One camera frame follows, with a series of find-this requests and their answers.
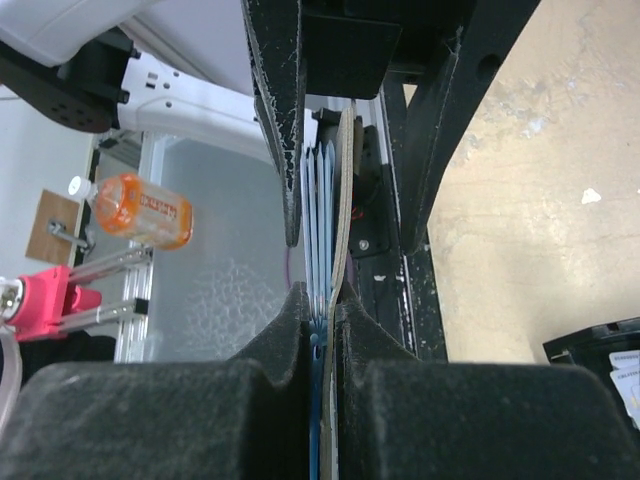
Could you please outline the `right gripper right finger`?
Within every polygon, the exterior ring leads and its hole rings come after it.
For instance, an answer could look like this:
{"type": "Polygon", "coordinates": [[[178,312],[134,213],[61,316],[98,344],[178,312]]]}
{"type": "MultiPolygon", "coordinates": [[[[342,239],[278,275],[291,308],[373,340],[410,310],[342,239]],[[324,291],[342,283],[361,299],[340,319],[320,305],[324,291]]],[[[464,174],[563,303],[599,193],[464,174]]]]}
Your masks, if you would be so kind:
{"type": "Polygon", "coordinates": [[[635,479],[639,442],[575,366],[423,361],[350,286],[336,310],[343,479],[635,479]]]}

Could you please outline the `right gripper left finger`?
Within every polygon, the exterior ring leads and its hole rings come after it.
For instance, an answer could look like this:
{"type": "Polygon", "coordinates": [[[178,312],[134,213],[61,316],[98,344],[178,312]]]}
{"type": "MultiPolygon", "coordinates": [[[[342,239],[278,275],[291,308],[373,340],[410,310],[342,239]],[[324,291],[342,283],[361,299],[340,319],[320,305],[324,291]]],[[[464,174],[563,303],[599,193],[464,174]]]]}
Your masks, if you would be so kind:
{"type": "Polygon", "coordinates": [[[20,392],[5,479],[305,479],[310,347],[302,283],[236,355],[58,363],[20,392]]]}

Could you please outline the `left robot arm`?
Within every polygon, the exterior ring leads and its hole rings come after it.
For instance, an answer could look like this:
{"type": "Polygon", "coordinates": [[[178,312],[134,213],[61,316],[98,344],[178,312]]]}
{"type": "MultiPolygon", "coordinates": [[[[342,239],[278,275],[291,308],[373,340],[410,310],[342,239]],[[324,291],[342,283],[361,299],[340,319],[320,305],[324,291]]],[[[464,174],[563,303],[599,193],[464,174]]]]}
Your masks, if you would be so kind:
{"type": "MultiPolygon", "coordinates": [[[[257,117],[280,177],[285,239],[300,231],[307,95],[370,100],[388,74],[416,86],[399,183],[400,240],[423,240],[444,171],[533,1],[242,1],[257,117]]],[[[121,26],[145,1],[5,1],[1,81],[68,128],[213,136],[214,85],[142,53],[121,26]]]]}

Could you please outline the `black plastic bin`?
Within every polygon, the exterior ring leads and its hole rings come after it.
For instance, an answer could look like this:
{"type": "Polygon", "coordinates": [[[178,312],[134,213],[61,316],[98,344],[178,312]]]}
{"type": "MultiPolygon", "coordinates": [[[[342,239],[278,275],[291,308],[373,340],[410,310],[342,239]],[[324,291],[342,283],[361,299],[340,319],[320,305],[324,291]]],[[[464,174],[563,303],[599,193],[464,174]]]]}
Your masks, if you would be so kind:
{"type": "Polygon", "coordinates": [[[591,369],[611,366],[608,358],[612,352],[638,349],[638,317],[587,327],[543,344],[550,363],[591,369]]]}

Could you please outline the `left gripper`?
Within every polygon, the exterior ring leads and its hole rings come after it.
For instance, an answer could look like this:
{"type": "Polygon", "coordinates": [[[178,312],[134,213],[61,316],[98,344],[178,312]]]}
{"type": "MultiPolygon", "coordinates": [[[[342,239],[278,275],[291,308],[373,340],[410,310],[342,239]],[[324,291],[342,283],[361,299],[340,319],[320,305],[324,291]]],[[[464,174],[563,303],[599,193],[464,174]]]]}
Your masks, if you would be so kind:
{"type": "Polygon", "coordinates": [[[296,246],[300,232],[305,91],[372,99],[389,72],[418,78],[396,158],[400,245],[412,255],[455,149],[538,5],[243,1],[254,105],[281,182],[286,245],[296,246]]]}

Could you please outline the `grey card holder wallet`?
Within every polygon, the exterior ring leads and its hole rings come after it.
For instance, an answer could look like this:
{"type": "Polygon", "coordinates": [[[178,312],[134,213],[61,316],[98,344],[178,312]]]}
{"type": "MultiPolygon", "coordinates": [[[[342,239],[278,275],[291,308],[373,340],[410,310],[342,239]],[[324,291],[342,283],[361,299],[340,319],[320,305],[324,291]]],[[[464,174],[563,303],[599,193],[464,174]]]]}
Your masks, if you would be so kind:
{"type": "Polygon", "coordinates": [[[334,139],[309,144],[301,159],[302,232],[309,299],[311,405],[309,477],[337,472],[335,323],[348,256],[356,102],[339,115],[334,139]]]}

